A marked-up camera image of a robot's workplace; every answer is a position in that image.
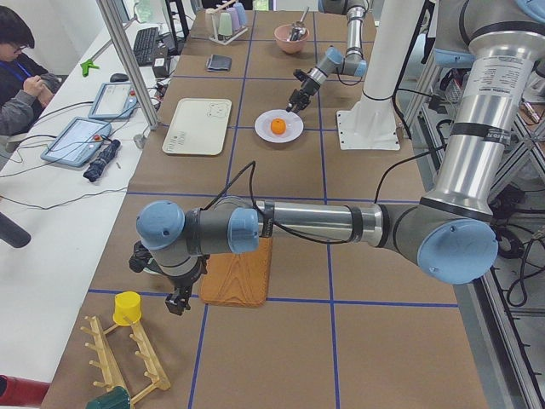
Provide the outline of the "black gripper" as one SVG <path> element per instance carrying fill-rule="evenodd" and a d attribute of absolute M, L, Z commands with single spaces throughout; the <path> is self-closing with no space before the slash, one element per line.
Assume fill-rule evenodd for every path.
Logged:
<path fill-rule="evenodd" d="M 320 84 L 313 79 L 305 80 L 299 89 L 295 89 L 289 98 L 286 107 L 287 112 L 299 112 L 304 110 L 310 104 L 311 97 L 314 96 L 320 88 Z"/>
<path fill-rule="evenodd" d="M 190 299 L 193 284 L 207 274 L 209 256 L 190 256 L 180 265 L 169 271 L 169 279 L 174 285 L 174 293 L 165 298 L 170 313 L 181 314 L 191 309 Z"/>

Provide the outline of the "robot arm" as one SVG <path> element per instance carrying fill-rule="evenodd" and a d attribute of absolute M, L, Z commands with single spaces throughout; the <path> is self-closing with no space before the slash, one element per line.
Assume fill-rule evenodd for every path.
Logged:
<path fill-rule="evenodd" d="M 190 308 L 195 282 L 216 254 L 255 251 L 259 239 L 283 231 L 325 245 L 364 241 L 413 262 L 442 282 L 482 277 L 499 251 L 489 197 L 523 99 L 544 56 L 541 1 L 440 1 L 434 43 L 441 66 L 469 71 L 433 188 L 417 204 L 366 207 L 242 199 L 221 191 L 201 208 L 169 200 L 136 218 L 135 271 L 166 277 L 173 314 Z"/>
<path fill-rule="evenodd" d="M 331 73 L 362 78 L 367 70 L 362 46 L 364 18 L 370 11 L 370 2 L 364 0 L 318 1 L 318 10 L 326 14 L 339 14 L 347 18 L 347 49 L 341 53 L 330 46 L 323 57 L 308 72 L 294 70 L 301 87 L 290 95 L 286 111 L 298 113 L 310 103 Z"/>

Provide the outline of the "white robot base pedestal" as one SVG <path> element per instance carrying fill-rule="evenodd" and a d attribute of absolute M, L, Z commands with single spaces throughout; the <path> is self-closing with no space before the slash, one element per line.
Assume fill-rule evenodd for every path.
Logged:
<path fill-rule="evenodd" d="M 371 50 L 362 96 L 349 111 L 337 113 L 342 150 L 398 150 L 393 94 L 424 5 L 387 0 Z"/>

